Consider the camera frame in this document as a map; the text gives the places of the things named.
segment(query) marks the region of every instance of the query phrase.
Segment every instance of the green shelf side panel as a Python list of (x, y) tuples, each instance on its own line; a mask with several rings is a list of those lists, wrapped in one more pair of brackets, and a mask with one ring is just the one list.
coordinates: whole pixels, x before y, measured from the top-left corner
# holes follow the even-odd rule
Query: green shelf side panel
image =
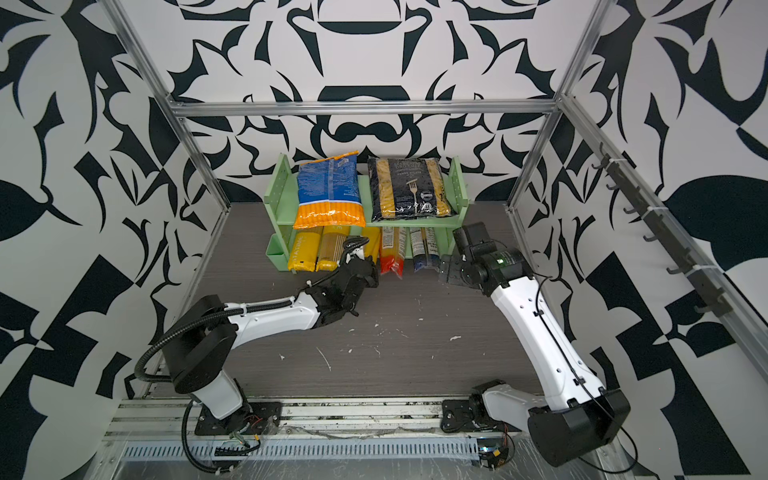
[[(280, 271), (288, 270), (288, 258), (296, 231), (293, 224), (296, 222), (296, 213), (299, 211), (299, 184), (296, 181), (297, 174), (292, 173), (288, 157), (280, 155), (280, 159), (272, 173), (270, 184), (264, 195), (264, 207), (270, 216), (275, 234), (270, 238), (267, 247), (267, 256)], [(451, 161), (448, 175), (443, 174), (445, 196), (448, 202), (456, 210), (454, 217), (425, 217), (414, 220), (381, 220), (372, 222), (373, 214), (370, 179), (368, 175), (357, 176), (360, 190), (360, 200), (366, 215), (366, 225), (369, 227), (433, 227), (437, 238), (438, 250), (441, 255), (453, 252), (455, 241), (453, 230), (464, 223), (464, 217), (469, 208), (467, 187), (462, 175), (462, 166), (458, 157)], [(359, 235), (360, 227), (353, 227), (352, 235)], [(406, 258), (412, 258), (410, 235), (407, 237)]]

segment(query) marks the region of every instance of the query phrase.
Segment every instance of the black and white wallpaper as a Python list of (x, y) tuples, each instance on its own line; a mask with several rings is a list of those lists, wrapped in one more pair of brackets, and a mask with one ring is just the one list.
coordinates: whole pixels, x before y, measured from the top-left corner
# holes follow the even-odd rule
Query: black and white wallpaper
[[(552, 98), (594, 0), (130, 0), (178, 101)], [(539, 114), (199, 118), (232, 201), (280, 154), (461, 158), (471, 198), (506, 200)]]
[[(619, 0), (576, 88), (744, 296), (768, 313), (764, 2)], [(564, 331), (632, 405), (636, 475), (762, 478), (768, 385), (567, 119), (518, 205)], [(622, 445), (631, 444), (620, 434)]]
[(0, 458), (92, 457), (220, 215), (94, 0), (0, 6)]
[[(192, 118), (188, 126), (230, 200), (261, 201), (280, 154), (290, 163), (358, 150), (361, 158), (462, 162), (470, 198), (507, 200), (542, 114), (311, 115)], [(365, 162), (360, 173), (367, 173)]]

